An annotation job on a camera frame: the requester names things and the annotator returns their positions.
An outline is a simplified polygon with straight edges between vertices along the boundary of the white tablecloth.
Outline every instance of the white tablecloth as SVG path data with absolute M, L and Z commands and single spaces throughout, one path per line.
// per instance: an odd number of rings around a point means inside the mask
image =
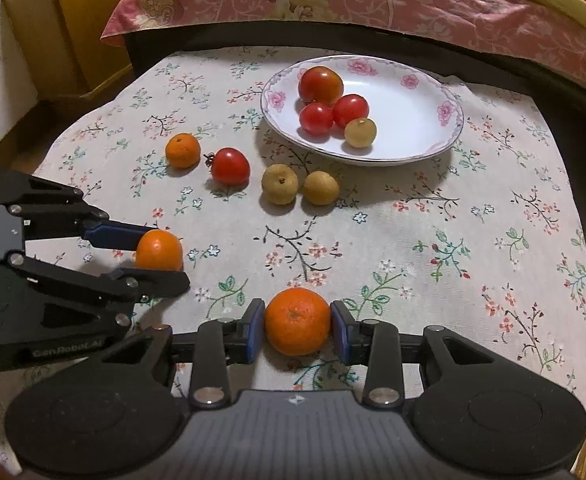
M 55 142 L 39 176 L 79 186 L 113 219 L 182 238 L 191 290 L 137 305 L 135 327 L 163 320 L 193 331 L 205 319 L 240 317 L 251 298 L 268 303 L 283 288 L 305 286 L 401 332 L 446 325 L 566 386 L 586 406 L 586 248 L 563 162 L 531 98 L 447 79 L 466 119 L 452 150 L 397 168 L 343 166 L 289 145 L 260 115 L 273 73 L 324 54 L 175 54 Z M 196 134 L 203 153 L 240 149 L 251 164 L 246 189 L 215 185 L 204 163 L 187 173 L 168 168 L 164 146 L 179 132 Z M 301 180 L 316 169 L 333 173 L 336 207 L 265 203 L 260 177 L 275 162 Z M 131 264 L 129 253 L 80 239 L 32 242 L 27 251 L 96 274 Z M 57 368 L 0 374 L 0 459 L 11 468 L 4 410 L 25 384 Z M 407 394 L 417 395 L 417 369 L 405 368 Z M 188 374 L 180 367 L 176 395 Z M 231 367 L 230 376 L 234 389 L 358 390 L 365 368 L 340 365 L 330 343 L 302 358 L 267 346 L 254 367 Z

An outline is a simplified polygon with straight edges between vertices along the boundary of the ribbed gray surface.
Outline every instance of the ribbed gray surface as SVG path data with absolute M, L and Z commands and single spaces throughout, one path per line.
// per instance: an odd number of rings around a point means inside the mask
M 290 400 L 297 396 L 301 402 Z M 27 472 L 25 479 L 41 480 Z M 479 480 L 420 447 L 396 414 L 349 391 L 247 391 L 199 412 L 158 460 L 118 480 Z M 570 480 L 567 471 L 544 480 Z

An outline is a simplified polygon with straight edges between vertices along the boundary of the plate rim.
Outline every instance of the plate rim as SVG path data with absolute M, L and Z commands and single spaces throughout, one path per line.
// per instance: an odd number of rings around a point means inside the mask
M 267 108 L 266 94 L 268 91 L 271 90 L 271 86 L 273 86 L 276 82 L 278 82 L 284 76 L 293 72 L 296 66 L 299 66 L 302 63 L 319 62 L 320 60 L 326 60 L 326 59 L 337 59 L 337 58 L 343 59 L 343 58 L 354 58 L 354 57 L 357 59 L 372 59 L 372 60 L 375 60 L 378 62 L 381 61 L 385 64 L 391 64 L 391 65 L 396 65 L 396 66 L 400 66 L 403 68 L 408 68 L 414 72 L 419 72 L 420 74 L 424 75 L 427 79 L 429 79 L 433 83 L 435 83 L 435 85 L 438 86 L 443 91 L 443 93 L 447 96 L 447 98 L 449 100 L 453 101 L 457 105 L 457 107 L 459 108 L 460 114 L 462 115 L 462 125 L 460 126 L 460 130 L 457 132 L 457 134 L 452 136 L 451 139 L 446 144 L 444 144 L 444 146 L 441 149 L 438 149 L 436 152 L 433 152 L 433 153 L 428 153 L 426 155 L 414 155 L 414 156 L 409 156 L 409 157 L 404 157 L 404 158 L 375 158 L 375 159 L 371 159 L 371 158 L 365 158 L 362 155 L 348 155 L 348 154 L 347 155 L 340 155 L 340 154 L 337 154 L 334 152 L 329 152 L 328 150 L 325 150 L 319 146 L 308 146 L 307 144 L 301 142 L 300 140 L 297 140 L 296 138 L 292 137 L 291 134 L 287 134 L 287 133 L 283 132 L 282 130 L 280 130 L 275 124 L 273 124 L 269 120 L 271 113 L 266 109 Z M 304 59 L 302 61 L 298 61 L 297 63 L 291 64 L 288 67 L 285 67 L 285 68 L 279 70 L 278 72 L 273 74 L 273 76 L 271 76 L 271 78 L 266 82 L 266 84 L 264 85 L 264 88 L 262 89 L 262 93 L 260 94 L 260 111 L 262 112 L 262 116 L 267 121 L 267 123 L 269 124 L 271 129 L 273 129 L 279 135 L 284 137 L 286 140 L 293 142 L 296 146 L 304 148 L 305 150 L 309 150 L 312 152 L 318 152 L 321 155 L 327 156 L 329 158 L 343 160 L 343 161 L 350 161 L 350 162 L 359 162 L 363 166 L 399 166 L 401 164 L 408 164 L 410 162 L 419 162 L 420 160 L 426 160 L 427 158 L 431 158 L 432 156 L 439 155 L 440 153 L 443 153 L 446 150 L 448 150 L 460 138 L 462 131 L 464 130 L 464 108 L 462 107 L 462 103 L 460 102 L 460 99 L 458 99 L 457 96 L 455 96 L 448 88 L 446 88 L 435 77 L 427 74 L 426 72 L 420 70 L 419 68 L 407 65 L 405 63 L 400 63 L 399 61 L 394 61 L 392 59 L 385 59 L 383 57 L 376 57 L 376 56 L 359 56 L 358 54 L 335 54 L 335 55 L 331 55 L 331 56 L 312 57 L 310 59 Z

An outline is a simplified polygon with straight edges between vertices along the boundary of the wooden cabinet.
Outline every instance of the wooden cabinet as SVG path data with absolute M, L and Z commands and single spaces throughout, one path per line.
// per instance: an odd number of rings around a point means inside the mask
M 130 69 L 100 35 L 120 0 L 4 0 L 41 100 L 90 96 Z

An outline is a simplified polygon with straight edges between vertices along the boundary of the black bed frame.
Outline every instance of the black bed frame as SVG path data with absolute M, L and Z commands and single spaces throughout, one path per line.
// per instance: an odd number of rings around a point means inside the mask
M 435 40 L 347 23 L 212 23 L 140 30 L 124 36 L 135 76 L 177 51 L 230 46 L 303 46 L 396 60 L 468 83 L 527 94 L 540 109 L 556 140 L 574 189 L 586 185 L 586 89 L 537 63 L 500 54 L 482 54 Z M 586 222 L 586 197 L 575 196 Z

